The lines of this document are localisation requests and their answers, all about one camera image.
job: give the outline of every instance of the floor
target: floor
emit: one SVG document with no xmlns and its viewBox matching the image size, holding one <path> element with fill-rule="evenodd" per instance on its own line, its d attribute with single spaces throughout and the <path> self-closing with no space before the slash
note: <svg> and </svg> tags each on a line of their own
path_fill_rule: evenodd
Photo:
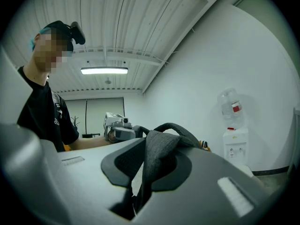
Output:
<svg viewBox="0 0 300 225">
<path fill-rule="evenodd" d="M 283 172 L 274 175 L 257 176 L 257 178 L 262 182 L 266 191 L 271 195 L 287 182 L 287 173 Z"/>
</svg>

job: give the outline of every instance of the hand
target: hand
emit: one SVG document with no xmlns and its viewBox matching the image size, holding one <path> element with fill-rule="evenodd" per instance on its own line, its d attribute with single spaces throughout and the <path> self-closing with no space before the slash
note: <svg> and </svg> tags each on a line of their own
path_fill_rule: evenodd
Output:
<svg viewBox="0 0 300 225">
<path fill-rule="evenodd" d="M 114 136 L 114 131 L 113 130 L 110 130 L 109 133 L 108 133 L 108 141 L 110 141 L 111 143 L 117 142 L 117 139 Z"/>
</svg>

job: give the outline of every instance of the ceiling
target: ceiling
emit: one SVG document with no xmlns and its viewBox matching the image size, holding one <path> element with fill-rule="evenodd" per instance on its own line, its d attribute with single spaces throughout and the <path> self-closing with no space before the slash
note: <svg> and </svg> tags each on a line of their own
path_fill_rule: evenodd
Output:
<svg viewBox="0 0 300 225">
<path fill-rule="evenodd" d="M 50 74 L 59 94 L 86 90 L 145 92 L 175 48 L 216 0 L 27 0 L 2 45 L 16 67 L 30 59 L 30 38 L 56 20 L 77 21 L 86 38 Z M 127 75 L 82 75 L 82 67 L 128 67 Z"/>
</svg>

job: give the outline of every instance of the black cap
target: black cap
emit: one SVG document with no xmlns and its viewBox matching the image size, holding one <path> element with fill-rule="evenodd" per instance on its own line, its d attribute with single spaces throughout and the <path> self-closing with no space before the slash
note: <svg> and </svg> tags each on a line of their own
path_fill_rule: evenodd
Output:
<svg viewBox="0 0 300 225">
<path fill-rule="evenodd" d="M 62 39 L 67 41 L 67 50 L 73 52 L 72 33 L 67 25 L 58 20 L 48 24 L 44 28 L 56 29 L 56 32 L 62 35 Z"/>
</svg>

